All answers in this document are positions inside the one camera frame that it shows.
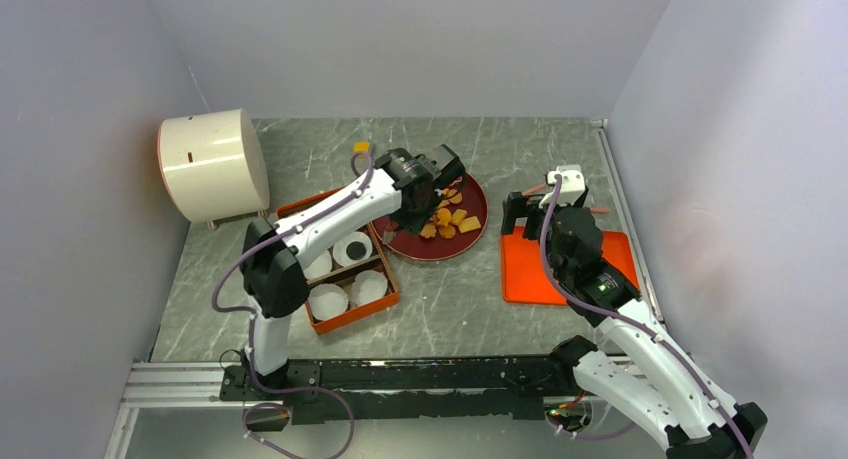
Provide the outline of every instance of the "yellow cube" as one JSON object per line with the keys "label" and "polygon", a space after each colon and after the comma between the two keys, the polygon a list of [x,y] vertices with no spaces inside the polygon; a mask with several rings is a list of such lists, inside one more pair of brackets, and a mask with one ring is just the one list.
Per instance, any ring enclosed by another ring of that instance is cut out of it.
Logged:
{"label": "yellow cube", "polygon": [[465,216],[467,216],[467,215],[468,215],[468,211],[466,211],[465,209],[457,209],[457,210],[453,211],[453,217],[451,218],[451,223],[454,226],[458,226],[459,223],[462,222],[462,220],[465,219]]}
{"label": "yellow cube", "polygon": [[459,232],[465,234],[466,232],[476,231],[481,227],[483,226],[480,225],[480,219],[477,219],[477,216],[472,216],[459,223]]}

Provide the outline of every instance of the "white cylindrical container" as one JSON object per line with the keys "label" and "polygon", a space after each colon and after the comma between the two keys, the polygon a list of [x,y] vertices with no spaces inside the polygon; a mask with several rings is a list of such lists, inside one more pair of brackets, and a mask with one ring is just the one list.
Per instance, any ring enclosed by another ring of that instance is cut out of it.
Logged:
{"label": "white cylindrical container", "polygon": [[159,168],[177,209],[192,222],[268,209],[268,174],[247,111],[162,123]]}

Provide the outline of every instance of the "orange cutting board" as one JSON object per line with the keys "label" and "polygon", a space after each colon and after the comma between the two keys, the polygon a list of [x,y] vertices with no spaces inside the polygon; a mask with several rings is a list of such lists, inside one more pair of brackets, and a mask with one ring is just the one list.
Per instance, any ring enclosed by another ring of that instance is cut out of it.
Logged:
{"label": "orange cutting board", "polygon": [[[501,276],[506,302],[524,304],[566,305],[554,286],[548,281],[539,257],[539,242],[524,239],[524,226],[515,226],[512,234],[501,236]],[[604,231],[601,246],[604,259],[618,268],[627,279],[639,287],[636,266],[627,234]]]}

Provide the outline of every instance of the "orange food piece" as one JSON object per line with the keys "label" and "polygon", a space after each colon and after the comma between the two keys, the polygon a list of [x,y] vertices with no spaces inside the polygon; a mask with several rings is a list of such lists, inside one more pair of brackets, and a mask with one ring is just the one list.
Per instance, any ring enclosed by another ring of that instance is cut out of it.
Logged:
{"label": "orange food piece", "polygon": [[447,209],[439,209],[436,211],[436,225],[437,226],[447,226],[450,224],[450,220],[453,218],[453,214],[450,213]]}
{"label": "orange food piece", "polygon": [[480,219],[477,219],[477,216],[472,216],[459,223],[459,232],[465,234],[466,232],[476,231],[481,227],[483,226],[480,224]]}
{"label": "orange food piece", "polygon": [[432,239],[436,237],[436,225],[432,223],[425,224],[424,227],[421,228],[419,235],[424,239]]}
{"label": "orange food piece", "polygon": [[462,220],[465,219],[465,216],[467,216],[467,215],[468,215],[468,211],[466,211],[465,209],[457,209],[457,210],[453,211],[453,217],[451,218],[451,224],[453,224],[454,226],[458,226],[459,223],[462,222]]}
{"label": "orange food piece", "polygon": [[453,236],[456,235],[456,228],[453,227],[452,224],[442,226],[439,228],[439,235],[444,237],[445,239],[451,239]]}

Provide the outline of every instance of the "gray marble floor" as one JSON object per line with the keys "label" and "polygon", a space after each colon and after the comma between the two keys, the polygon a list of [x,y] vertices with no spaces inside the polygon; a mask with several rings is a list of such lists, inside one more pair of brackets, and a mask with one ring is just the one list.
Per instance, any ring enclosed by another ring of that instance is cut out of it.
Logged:
{"label": "gray marble floor", "polygon": [[[566,307],[516,305],[501,296],[499,226],[507,193],[542,182],[558,164],[577,163],[591,188],[590,203],[612,210],[597,215],[603,229],[621,230],[602,155],[585,119],[416,118],[285,119],[255,121],[278,206],[342,186],[356,141],[378,153],[405,147],[413,153],[448,144],[483,186],[489,224],[461,257],[415,262],[390,254],[401,287],[400,304],[319,336],[303,308],[289,336],[293,358],[418,357],[547,353],[587,323]],[[244,313],[217,314],[212,285],[240,252],[250,218],[215,231],[193,224],[176,274],[153,361],[207,361],[239,348],[247,334]],[[225,285],[222,303],[243,300],[241,278]]]}

